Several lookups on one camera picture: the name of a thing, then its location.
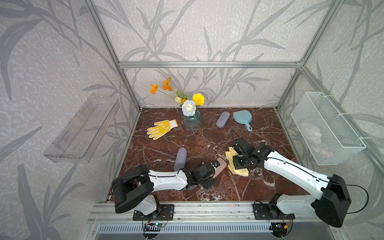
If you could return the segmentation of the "pink eyeglass case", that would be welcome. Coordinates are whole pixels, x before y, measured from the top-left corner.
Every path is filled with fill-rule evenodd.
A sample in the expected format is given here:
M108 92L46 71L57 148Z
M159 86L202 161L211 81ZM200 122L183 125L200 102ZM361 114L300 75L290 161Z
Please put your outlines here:
M215 179L223 170L227 167L227 162L222 158L218 158L214 162L215 174L213 175L213 179Z

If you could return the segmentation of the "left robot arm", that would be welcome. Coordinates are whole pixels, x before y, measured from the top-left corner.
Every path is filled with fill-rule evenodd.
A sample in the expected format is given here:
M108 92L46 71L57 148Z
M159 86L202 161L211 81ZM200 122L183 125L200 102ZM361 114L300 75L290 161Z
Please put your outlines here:
M149 170L147 165L139 165L113 180L115 212L136 210L146 217L156 218L161 205L153 192L193 190L198 185L209 189L226 167L227 163L221 158L203 163L196 169L182 168L176 172L157 172Z

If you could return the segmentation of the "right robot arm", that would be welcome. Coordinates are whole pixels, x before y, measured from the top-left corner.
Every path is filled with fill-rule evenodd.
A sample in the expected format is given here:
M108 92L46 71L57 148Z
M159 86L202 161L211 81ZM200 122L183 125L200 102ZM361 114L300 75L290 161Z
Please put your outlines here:
M276 194L265 208L272 219L299 214L317 216L324 223L340 228L351 204L351 198L342 177L309 170L282 156L271 147L261 144L253 147L239 138L233 145L235 169L262 168L279 174L308 192L306 196Z

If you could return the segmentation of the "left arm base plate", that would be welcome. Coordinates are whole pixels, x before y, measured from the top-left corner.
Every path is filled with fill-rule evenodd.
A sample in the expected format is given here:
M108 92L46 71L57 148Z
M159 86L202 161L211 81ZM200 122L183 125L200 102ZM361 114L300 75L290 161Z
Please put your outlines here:
M160 210L156 210L152 214L143 215L140 211L134 211L133 221L172 221L175 213L174 204L160 204Z

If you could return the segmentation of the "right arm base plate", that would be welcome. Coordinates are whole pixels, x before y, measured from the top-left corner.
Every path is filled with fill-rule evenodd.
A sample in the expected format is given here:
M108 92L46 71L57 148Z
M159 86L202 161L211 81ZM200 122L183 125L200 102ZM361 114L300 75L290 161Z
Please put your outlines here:
M296 219L294 214L286 215L280 211L276 205L264 204L261 202L255 202L253 204L253 214L255 220L289 221Z

